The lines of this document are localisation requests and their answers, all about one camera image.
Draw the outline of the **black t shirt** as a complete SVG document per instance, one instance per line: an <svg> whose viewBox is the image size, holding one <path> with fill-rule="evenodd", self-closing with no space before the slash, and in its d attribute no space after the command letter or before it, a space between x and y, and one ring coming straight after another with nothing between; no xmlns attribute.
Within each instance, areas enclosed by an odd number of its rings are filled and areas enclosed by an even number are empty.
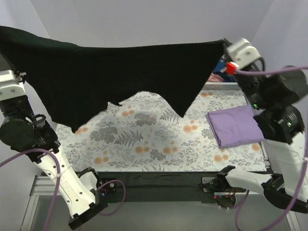
<svg viewBox="0 0 308 231"><path fill-rule="evenodd" d="M184 116L224 52L224 41L81 47L2 26L0 52L36 91L53 122L77 131L109 103L159 94Z"/></svg>

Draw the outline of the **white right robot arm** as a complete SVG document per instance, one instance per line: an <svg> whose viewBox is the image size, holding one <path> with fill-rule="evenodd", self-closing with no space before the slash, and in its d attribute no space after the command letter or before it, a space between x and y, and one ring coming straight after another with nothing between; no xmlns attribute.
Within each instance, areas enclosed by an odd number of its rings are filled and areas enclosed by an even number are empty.
<svg viewBox="0 0 308 231"><path fill-rule="evenodd" d="M278 170L273 174L223 168L212 182L215 191L240 188L259 193L275 207L300 213L308 211L308 173L305 126L294 104L308 93L302 68L286 66L277 73L235 72L235 80L251 105L261 113L254 117L267 144L276 157Z"/></svg>

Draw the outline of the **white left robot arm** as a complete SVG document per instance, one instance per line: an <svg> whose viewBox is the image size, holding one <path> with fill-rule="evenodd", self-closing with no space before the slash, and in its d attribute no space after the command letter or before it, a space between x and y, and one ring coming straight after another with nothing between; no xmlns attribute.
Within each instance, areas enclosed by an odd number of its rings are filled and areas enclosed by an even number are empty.
<svg viewBox="0 0 308 231"><path fill-rule="evenodd" d="M24 88L23 75L12 70L0 73L0 140L19 153L27 155L53 182L51 203L60 194L69 209L69 227L79 228L107 208L101 191L102 180L89 167L76 173L58 141L54 129L42 114L34 114Z"/></svg>

